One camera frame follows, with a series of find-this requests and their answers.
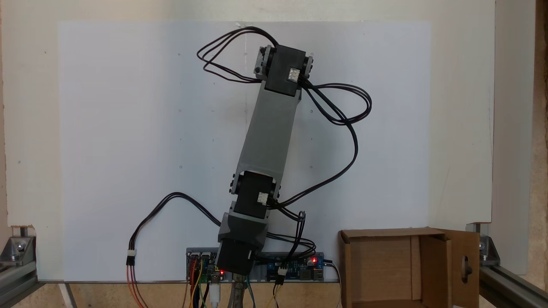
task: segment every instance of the orange wire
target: orange wire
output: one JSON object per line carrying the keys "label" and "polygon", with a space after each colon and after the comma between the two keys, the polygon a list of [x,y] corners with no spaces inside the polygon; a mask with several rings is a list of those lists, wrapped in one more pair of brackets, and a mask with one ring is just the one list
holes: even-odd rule
{"label": "orange wire", "polygon": [[135,277],[133,275],[133,271],[132,271],[131,266],[129,267],[129,277],[132,278],[133,293],[135,294],[135,298],[137,298],[137,303],[139,304],[140,308],[145,308],[145,306],[141,303],[141,301],[137,297],[137,291],[135,290]]}
{"label": "orange wire", "polygon": [[135,302],[139,305],[140,308],[144,308],[144,307],[141,305],[141,303],[137,300],[137,297],[135,296],[135,294],[133,294],[132,288],[131,288],[131,286],[130,286],[130,284],[129,284],[129,265],[126,266],[125,276],[126,276],[126,278],[127,278],[127,280],[128,280],[128,289],[129,289],[129,292],[132,294],[133,299],[134,299]]}
{"label": "orange wire", "polygon": [[137,290],[137,292],[135,293],[135,296],[137,297],[137,295],[138,295],[139,298],[141,299],[139,302],[142,302],[141,304],[145,308],[149,308],[146,305],[145,299],[142,298],[141,292],[139,292],[139,285],[137,283],[137,275],[135,274],[135,266],[131,266],[129,269],[130,269],[130,272],[131,272],[130,275],[132,277],[132,282],[133,282],[133,291],[135,292],[135,290]]}
{"label": "orange wire", "polygon": [[185,297],[183,298],[182,300],[182,306],[181,308],[185,308],[185,303],[186,303],[186,293],[189,291],[189,281],[187,280],[185,282]]}

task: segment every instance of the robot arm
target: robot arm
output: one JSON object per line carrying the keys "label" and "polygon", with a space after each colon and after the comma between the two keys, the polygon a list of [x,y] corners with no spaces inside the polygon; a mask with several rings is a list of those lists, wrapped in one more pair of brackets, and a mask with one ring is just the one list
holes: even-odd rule
{"label": "robot arm", "polygon": [[301,50],[261,47],[255,75],[261,87],[231,183],[238,195],[222,218],[217,266],[248,275],[268,231],[268,198],[276,200],[286,166],[293,120],[301,100],[299,75],[308,78],[313,59]]}

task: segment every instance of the cardboard box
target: cardboard box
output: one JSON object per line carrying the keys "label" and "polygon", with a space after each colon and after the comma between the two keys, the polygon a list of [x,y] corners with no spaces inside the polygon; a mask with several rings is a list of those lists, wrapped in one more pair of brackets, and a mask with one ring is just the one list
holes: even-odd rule
{"label": "cardboard box", "polygon": [[342,230],[340,239],[344,308],[479,307],[479,233]]}

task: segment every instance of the white wall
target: white wall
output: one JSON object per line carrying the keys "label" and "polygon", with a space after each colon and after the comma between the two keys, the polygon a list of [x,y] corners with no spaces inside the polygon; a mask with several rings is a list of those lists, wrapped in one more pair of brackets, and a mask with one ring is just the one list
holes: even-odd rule
{"label": "white wall", "polygon": [[62,240],[60,20],[429,21],[430,225],[463,230],[467,223],[490,221],[495,0],[4,0],[2,5],[8,224],[36,228],[41,280],[64,278],[62,245],[70,245]]}

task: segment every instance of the microcontroller board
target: microcontroller board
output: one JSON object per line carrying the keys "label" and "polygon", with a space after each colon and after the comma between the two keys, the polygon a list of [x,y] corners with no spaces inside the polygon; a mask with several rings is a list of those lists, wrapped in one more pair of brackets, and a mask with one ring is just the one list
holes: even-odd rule
{"label": "microcontroller board", "polygon": [[190,279],[190,275],[193,273],[195,277],[200,277],[200,283],[208,283],[211,281],[212,276],[217,276],[220,281],[227,278],[227,274],[221,271],[216,265],[217,249],[212,251],[211,248],[189,248],[186,250],[186,279]]}
{"label": "microcontroller board", "polygon": [[[286,255],[287,253],[266,253],[268,258],[277,259],[275,262],[266,263],[266,281],[276,280],[278,268]],[[323,281],[323,253],[288,262],[286,281],[290,280]]]}
{"label": "microcontroller board", "polygon": [[[221,282],[231,282],[232,273],[221,271],[215,265],[218,248],[187,248],[186,272],[187,279],[194,268],[195,278],[198,277],[200,264],[203,264],[200,283],[211,281],[212,276],[218,277]],[[276,280],[278,268],[287,256],[287,252],[261,253],[264,259],[272,261],[257,261],[249,274],[253,282],[269,282]],[[316,253],[308,258],[292,260],[287,264],[286,282],[323,282],[324,254]]]}

